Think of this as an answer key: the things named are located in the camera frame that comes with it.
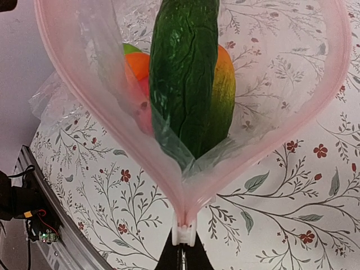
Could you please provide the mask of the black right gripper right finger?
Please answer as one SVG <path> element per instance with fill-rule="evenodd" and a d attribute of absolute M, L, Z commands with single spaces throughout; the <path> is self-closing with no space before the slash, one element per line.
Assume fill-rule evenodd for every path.
<path fill-rule="evenodd" d="M 187 270 L 214 270 L 198 233 L 193 247 L 184 246 L 185 269 Z"/>

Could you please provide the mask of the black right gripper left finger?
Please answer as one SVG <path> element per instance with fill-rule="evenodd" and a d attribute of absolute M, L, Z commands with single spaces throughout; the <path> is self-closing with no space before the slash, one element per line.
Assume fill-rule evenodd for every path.
<path fill-rule="evenodd" d="M 156 270 L 183 269 L 183 244 L 173 245 L 172 239 L 173 234 L 170 231 L 156 265 Z"/>

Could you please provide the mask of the green yellow toy mango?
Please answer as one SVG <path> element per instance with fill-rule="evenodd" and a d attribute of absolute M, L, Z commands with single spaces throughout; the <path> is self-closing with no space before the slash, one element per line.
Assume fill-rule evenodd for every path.
<path fill-rule="evenodd" d="M 228 135 L 235 107 L 235 95 L 235 69 L 229 53 L 224 47 L 219 45 L 210 117 L 210 129 L 213 132 L 213 138 L 218 142 L 225 139 Z"/>

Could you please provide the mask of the clear zip top bag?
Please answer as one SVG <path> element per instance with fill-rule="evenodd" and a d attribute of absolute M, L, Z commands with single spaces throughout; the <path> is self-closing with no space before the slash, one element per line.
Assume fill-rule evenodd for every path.
<path fill-rule="evenodd" d="M 55 72 L 31 99 L 49 134 L 86 109 L 174 209 L 198 212 L 309 123 L 350 62 L 343 1 L 35 1 Z"/>

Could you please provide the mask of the red toy apple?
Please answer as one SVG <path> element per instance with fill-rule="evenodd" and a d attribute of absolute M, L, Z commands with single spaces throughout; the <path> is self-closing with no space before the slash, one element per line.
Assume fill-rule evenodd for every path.
<path fill-rule="evenodd" d="M 139 129 L 148 136 L 154 135 L 152 127 L 152 112 L 150 104 L 149 77 L 141 79 L 136 94 L 140 97 L 134 118 Z"/>

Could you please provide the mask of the dark green toy cucumber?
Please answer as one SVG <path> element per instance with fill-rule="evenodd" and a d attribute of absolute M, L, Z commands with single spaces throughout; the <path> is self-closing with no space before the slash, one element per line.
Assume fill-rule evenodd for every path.
<path fill-rule="evenodd" d="M 199 158 L 218 59 L 219 1 L 162 1 L 150 51 L 155 138 L 168 153 Z"/>

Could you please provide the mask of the orange toy fruit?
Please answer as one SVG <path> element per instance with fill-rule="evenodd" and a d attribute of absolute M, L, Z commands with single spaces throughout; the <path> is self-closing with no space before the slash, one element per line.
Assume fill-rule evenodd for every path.
<path fill-rule="evenodd" d="M 126 54 L 125 58 L 139 81 L 149 76 L 150 55 L 143 52 L 133 52 Z"/>

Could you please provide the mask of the green toy apple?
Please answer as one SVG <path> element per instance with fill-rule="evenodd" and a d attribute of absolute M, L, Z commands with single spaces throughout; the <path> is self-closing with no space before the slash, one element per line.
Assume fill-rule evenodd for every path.
<path fill-rule="evenodd" d="M 139 48 L 129 43 L 123 43 L 123 50 L 125 55 L 135 52 L 142 52 Z"/>

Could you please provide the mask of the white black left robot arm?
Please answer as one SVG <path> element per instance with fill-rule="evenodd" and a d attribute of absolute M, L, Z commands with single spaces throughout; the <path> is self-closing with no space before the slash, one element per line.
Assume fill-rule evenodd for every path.
<path fill-rule="evenodd" d="M 22 219 L 28 239 L 52 244 L 60 239 L 59 223 L 36 186 L 35 166 L 18 174 L 1 172 L 1 220 Z"/>

